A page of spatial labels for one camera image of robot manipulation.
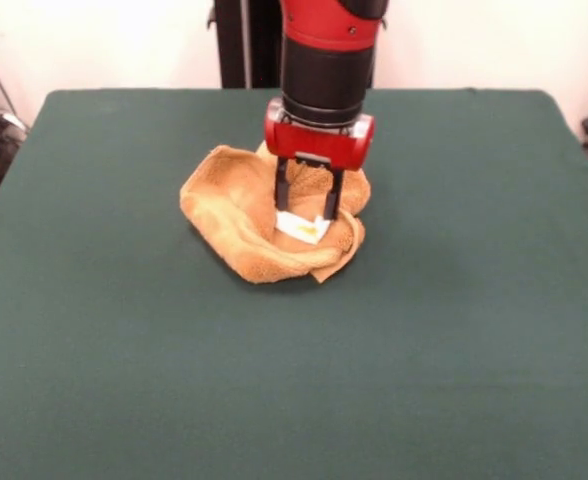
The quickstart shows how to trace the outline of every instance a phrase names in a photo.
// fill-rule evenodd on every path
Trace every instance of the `black cylindrical joint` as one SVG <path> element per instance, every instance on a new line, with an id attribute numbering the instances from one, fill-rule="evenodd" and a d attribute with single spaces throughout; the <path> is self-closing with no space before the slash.
<path id="1" fill-rule="evenodd" d="M 285 110 L 308 125 L 349 125 L 361 113 L 373 63 L 373 47 L 334 52 L 286 37 L 281 70 Z"/>

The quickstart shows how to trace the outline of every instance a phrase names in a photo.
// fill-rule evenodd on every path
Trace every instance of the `brown towel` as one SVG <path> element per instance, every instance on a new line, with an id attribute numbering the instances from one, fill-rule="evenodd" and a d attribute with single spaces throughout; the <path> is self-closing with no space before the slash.
<path id="1" fill-rule="evenodd" d="M 275 229 L 276 158 L 261 145 L 257 153 L 228 146 L 214 149 L 180 192 L 180 207 L 205 241 L 242 278 L 270 283 L 312 274 L 319 283 L 343 268 L 365 238 L 354 218 L 370 197 L 363 171 L 346 172 L 339 218 L 318 245 Z M 313 221 L 322 215 L 332 183 L 323 168 L 290 161 L 289 211 Z"/>

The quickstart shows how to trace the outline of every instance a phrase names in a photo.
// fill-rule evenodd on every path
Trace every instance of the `white wall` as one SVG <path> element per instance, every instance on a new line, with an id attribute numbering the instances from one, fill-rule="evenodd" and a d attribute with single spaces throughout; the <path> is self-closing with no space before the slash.
<path id="1" fill-rule="evenodd" d="M 219 88 L 216 28 L 206 29 L 212 5 L 0 0 L 0 75 L 29 122 L 55 89 Z"/>
<path id="2" fill-rule="evenodd" d="M 379 87 L 538 88 L 588 115 L 588 0 L 390 0 Z"/>
<path id="3" fill-rule="evenodd" d="M 213 0 L 0 0 L 0 74 L 32 121 L 59 88 L 219 87 Z M 588 0 L 390 0 L 375 85 L 540 88 L 588 114 Z"/>

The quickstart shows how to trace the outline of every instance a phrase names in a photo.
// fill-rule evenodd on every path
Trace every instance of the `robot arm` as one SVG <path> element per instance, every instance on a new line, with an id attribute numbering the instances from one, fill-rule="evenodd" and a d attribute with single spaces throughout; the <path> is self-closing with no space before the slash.
<path id="1" fill-rule="evenodd" d="M 362 114 L 388 0 L 281 0 L 282 96 L 267 109 L 265 137 L 279 158 L 275 200 L 287 209 L 288 159 L 334 176 L 324 217 L 337 216 L 344 170 L 362 167 L 374 118 Z"/>

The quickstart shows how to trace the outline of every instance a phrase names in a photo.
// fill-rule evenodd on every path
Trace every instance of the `green table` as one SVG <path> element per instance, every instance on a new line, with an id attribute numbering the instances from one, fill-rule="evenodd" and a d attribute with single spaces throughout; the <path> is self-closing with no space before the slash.
<path id="1" fill-rule="evenodd" d="M 588 160 L 540 92 L 373 92 L 367 239 L 241 281 L 178 207 L 270 91 L 51 95 L 0 191 L 0 480 L 588 479 Z"/>

